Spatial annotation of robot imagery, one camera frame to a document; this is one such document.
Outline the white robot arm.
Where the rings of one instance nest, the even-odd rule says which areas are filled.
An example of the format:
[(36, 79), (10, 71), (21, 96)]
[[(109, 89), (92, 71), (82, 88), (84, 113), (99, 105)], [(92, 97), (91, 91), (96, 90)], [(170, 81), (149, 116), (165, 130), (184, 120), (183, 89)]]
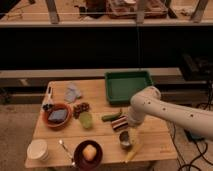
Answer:
[(173, 122), (213, 141), (212, 111), (164, 102), (161, 100), (161, 92), (155, 86), (148, 86), (131, 97), (127, 122), (130, 127), (140, 126), (146, 115)]

